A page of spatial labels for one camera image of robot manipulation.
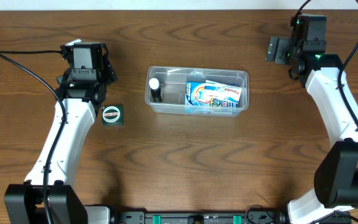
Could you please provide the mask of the green Zam-Buk tin box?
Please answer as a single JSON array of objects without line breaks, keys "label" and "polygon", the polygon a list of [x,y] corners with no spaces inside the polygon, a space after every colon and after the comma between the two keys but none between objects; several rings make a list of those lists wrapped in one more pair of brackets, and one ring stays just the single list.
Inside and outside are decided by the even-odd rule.
[{"label": "green Zam-Buk tin box", "polygon": [[121,126],[124,124],[123,105],[106,105],[102,109],[103,126]]}]

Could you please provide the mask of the black bottle white cap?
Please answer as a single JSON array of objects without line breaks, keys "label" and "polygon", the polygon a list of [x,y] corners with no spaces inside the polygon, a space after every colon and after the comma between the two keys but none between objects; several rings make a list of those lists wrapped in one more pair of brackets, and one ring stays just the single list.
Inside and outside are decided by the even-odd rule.
[{"label": "black bottle white cap", "polygon": [[161,84],[157,78],[151,78],[149,80],[150,93],[154,102],[161,103],[163,98],[161,94]]}]

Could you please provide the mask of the white blue Panadol box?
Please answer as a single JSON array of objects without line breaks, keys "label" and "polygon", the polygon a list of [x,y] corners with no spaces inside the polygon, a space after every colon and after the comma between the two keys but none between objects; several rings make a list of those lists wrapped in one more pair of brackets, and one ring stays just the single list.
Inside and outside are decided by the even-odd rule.
[{"label": "white blue Panadol box", "polygon": [[241,97],[242,88],[206,80],[204,83],[204,91],[205,95],[210,98],[238,103]]}]

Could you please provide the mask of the blue Kool Fever box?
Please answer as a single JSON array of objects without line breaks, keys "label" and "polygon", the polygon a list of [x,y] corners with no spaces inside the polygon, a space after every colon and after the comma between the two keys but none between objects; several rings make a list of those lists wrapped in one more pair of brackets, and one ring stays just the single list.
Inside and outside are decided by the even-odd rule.
[{"label": "blue Kool Fever box", "polygon": [[185,104],[191,106],[213,107],[213,108],[232,108],[238,107],[239,103],[218,100],[205,95],[204,83],[186,82],[185,85]]}]

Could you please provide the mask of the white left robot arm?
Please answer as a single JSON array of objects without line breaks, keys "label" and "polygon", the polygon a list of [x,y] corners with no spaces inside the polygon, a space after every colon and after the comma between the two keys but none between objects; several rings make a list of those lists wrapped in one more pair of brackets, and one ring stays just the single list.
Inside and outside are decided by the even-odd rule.
[{"label": "white left robot arm", "polygon": [[106,205],[83,205],[74,191],[83,144],[117,75],[106,44],[75,40],[58,51],[69,64],[52,91],[57,102],[47,140],[21,184],[4,195],[11,223],[114,223]]}]

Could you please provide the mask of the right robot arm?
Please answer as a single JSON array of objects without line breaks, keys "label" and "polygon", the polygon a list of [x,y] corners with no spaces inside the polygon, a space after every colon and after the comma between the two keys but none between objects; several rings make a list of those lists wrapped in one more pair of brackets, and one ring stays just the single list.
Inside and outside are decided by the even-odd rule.
[{"label": "right robot arm", "polygon": [[289,38],[272,36],[266,59],[289,65],[288,74],[312,97],[328,133],[330,150],[314,174],[314,187],[287,203],[287,223],[344,223],[358,208],[358,105],[341,59],[327,54],[326,17],[298,13]]}]

